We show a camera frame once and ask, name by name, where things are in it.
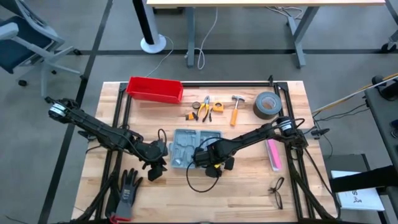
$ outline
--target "wooden table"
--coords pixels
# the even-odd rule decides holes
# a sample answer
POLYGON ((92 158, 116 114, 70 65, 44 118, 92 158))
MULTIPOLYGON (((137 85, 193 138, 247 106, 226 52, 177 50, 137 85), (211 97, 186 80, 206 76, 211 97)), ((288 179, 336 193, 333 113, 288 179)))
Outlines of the wooden table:
MULTIPOLYGON (((147 0, 148 5, 162 7, 186 7, 188 25, 188 51, 187 66, 193 67, 195 62, 195 10, 194 7, 264 7, 264 6, 308 6, 302 19, 296 25, 292 16, 288 17, 288 25, 292 34, 295 53, 297 57, 297 67, 302 68, 306 65, 302 39, 307 31, 312 19, 319 10, 320 6, 380 6, 384 0, 147 0)), ((152 22, 152 15, 147 15, 148 21, 152 22)), ((151 26, 151 30, 156 30, 156 26, 151 26)))
MULTIPOLYGON (((303 128, 313 126, 310 107, 303 82, 288 82, 290 97, 296 118, 305 118, 303 128)), ((114 108, 118 95, 119 82, 103 84, 99 98, 96 117, 107 124, 113 121, 114 108)), ((269 122, 257 118, 252 112, 256 96, 263 91, 273 91, 272 87, 200 87, 185 88, 180 105, 170 105, 151 101, 133 100, 129 116, 132 130, 143 135, 144 140, 157 139, 157 130, 163 128, 169 142, 173 141, 174 130, 177 128, 220 130, 225 138, 235 138, 252 131, 269 122), (213 122, 205 123, 186 121, 184 115, 192 111, 194 101, 203 101, 210 96, 210 103, 222 101, 224 113, 212 113, 213 122), (240 95, 246 102, 239 105, 236 127, 229 125, 235 102, 232 95, 240 95)), ((282 97, 286 111, 285 98, 282 97)), ((309 153, 313 156, 325 180, 325 165, 318 141, 308 139, 309 153)), ((98 145, 93 142, 89 147, 98 145)), ((147 170, 142 170, 142 162, 134 156, 123 155, 122 170, 135 168, 139 176, 144 177, 132 208, 134 222, 296 222, 290 176, 286 163, 284 145, 278 143, 283 169, 274 172, 271 169, 264 141, 238 151, 233 170, 225 170, 217 185, 207 193, 196 193, 189 188, 185 179, 185 169, 170 167, 170 155, 165 157, 168 171, 157 180, 146 179, 147 170), (279 190, 284 209, 279 210, 273 195, 269 195, 269 187, 275 185, 279 177, 285 182, 279 190)), ((100 189, 101 176, 106 151, 102 148, 90 151, 85 160, 81 174, 73 218, 82 214, 100 189)), ((303 157, 310 190, 320 203, 332 215, 335 205, 332 197, 322 185, 314 167, 307 156, 303 157)), ((192 170, 190 181, 197 189, 207 189, 214 179, 206 177, 203 170, 192 170)), ((307 215, 303 194, 300 190, 303 213, 307 215)))

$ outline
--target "orange hammer handle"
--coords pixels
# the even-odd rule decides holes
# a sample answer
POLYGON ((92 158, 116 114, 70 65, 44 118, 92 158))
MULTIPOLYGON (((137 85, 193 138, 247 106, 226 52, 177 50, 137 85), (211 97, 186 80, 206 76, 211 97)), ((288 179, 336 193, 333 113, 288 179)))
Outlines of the orange hammer handle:
POLYGON ((235 126, 237 115, 238 115, 238 109, 235 108, 232 112, 232 118, 231 118, 231 123, 230 123, 231 126, 235 126))

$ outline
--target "hammer head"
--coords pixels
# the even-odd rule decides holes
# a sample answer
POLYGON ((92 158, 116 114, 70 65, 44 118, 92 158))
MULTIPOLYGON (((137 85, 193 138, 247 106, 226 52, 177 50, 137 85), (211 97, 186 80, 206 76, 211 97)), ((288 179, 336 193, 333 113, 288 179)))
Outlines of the hammer head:
POLYGON ((241 100, 241 101, 244 102, 244 98, 243 98, 242 96, 232 96, 232 99, 233 99, 233 100, 236 100, 236 101, 241 100))

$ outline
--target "hammer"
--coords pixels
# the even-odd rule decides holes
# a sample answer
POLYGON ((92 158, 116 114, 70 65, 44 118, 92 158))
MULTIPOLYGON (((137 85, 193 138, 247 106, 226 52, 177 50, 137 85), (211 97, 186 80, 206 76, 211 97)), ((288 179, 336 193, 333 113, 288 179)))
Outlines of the hammer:
POLYGON ((241 101, 244 102, 244 98, 243 98, 242 96, 232 96, 232 100, 236 100, 236 104, 235 104, 235 109, 234 109, 234 111, 232 112, 232 118, 231 118, 231 123, 230 123, 230 125, 231 125, 231 126, 235 126, 235 124, 236 124, 236 117, 237 117, 237 115, 238 115, 238 103, 239 103, 239 100, 241 100, 241 101))

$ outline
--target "pink eraser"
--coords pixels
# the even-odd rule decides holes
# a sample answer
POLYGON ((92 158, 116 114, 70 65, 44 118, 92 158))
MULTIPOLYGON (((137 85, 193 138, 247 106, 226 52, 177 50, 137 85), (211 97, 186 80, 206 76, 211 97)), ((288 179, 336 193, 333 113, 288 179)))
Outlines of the pink eraser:
POLYGON ((276 168, 277 170, 281 170, 282 163, 280 162, 278 148, 273 139, 267 140, 268 150, 269 150, 269 159, 271 160, 272 168, 276 168))

